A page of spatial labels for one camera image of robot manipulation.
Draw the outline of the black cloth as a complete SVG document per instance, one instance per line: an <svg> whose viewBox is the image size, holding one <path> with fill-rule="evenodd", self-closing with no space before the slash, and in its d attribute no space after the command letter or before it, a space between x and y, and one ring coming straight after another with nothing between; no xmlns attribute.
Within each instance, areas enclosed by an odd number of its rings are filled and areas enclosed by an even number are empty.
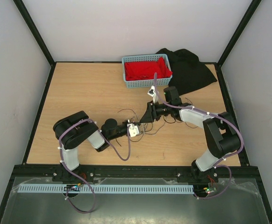
<svg viewBox="0 0 272 224"><path fill-rule="evenodd" d="M187 49L170 51L163 48L157 54L167 55L172 71L169 86L176 87L180 96L217 82L210 69Z"/></svg>

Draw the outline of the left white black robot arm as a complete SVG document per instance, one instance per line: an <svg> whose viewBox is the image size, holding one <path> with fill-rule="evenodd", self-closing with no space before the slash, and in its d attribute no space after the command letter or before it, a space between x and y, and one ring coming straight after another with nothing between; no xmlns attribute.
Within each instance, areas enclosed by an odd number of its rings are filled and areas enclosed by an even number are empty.
<svg viewBox="0 0 272 224"><path fill-rule="evenodd" d="M84 141L88 141L97 152L102 152L108 147L114 147L111 140L125 135L130 138L130 127L131 124L127 121L118 125L115 119L107 119L99 128L84 111L57 121L53 131L59 142L60 163L66 166L63 170L64 177L69 181L78 179L80 174L78 147Z"/></svg>

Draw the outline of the light blue plastic basket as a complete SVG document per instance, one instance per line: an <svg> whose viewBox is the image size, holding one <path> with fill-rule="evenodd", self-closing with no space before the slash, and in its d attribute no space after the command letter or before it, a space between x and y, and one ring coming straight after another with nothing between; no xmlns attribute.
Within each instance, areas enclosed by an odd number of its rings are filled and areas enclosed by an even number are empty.
<svg viewBox="0 0 272 224"><path fill-rule="evenodd" d="M153 85L157 74L157 85L168 85L172 71L166 54L124 56L122 58L123 80L127 88L144 88Z"/></svg>

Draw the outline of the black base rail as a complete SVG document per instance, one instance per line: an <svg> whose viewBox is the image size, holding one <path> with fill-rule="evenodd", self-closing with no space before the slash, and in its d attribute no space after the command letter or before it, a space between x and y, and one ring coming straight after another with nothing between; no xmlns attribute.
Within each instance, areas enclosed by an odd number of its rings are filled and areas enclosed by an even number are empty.
<svg viewBox="0 0 272 224"><path fill-rule="evenodd" d="M229 171L225 167L211 169L198 179L194 178L190 166L92 166L81 165L74 171L88 182L99 178L129 178L129 179L175 179L177 182L201 184L209 181L229 178ZM49 177L55 182L74 183L79 179L71 175L62 165L15 165L11 178L16 177Z"/></svg>

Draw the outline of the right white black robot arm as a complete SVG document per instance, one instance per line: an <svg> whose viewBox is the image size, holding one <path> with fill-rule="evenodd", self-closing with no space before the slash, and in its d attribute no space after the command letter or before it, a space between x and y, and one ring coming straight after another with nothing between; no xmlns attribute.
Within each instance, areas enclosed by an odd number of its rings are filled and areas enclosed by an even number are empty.
<svg viewBox="0 0 272 224"><path fill-rule="evenodd" d="M159 98L155 86L151 86L148 95L152 97L152 101L147 103L146 112L140 123L152 123L162 116L170 115L175 120L193 124L204 130L207 149L191 164L191 177L195 181L202 181L210 169L243 150L243 137L229 113L210 113L192 104L183 104L177 89L173 86L164 89L165 101Z"/></svg>

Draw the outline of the red cloth in basket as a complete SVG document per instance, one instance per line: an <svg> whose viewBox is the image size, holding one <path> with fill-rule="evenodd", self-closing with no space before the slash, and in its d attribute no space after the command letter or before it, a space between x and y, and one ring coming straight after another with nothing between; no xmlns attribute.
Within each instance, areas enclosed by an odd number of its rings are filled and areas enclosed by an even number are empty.
<svg viewBox="0 0 272 224"><path fill-rule="evenodd" d="M126 62L124 63L126 81L169 78L172 72L168 69L165 60L161 57L157 61Z"/></svg>

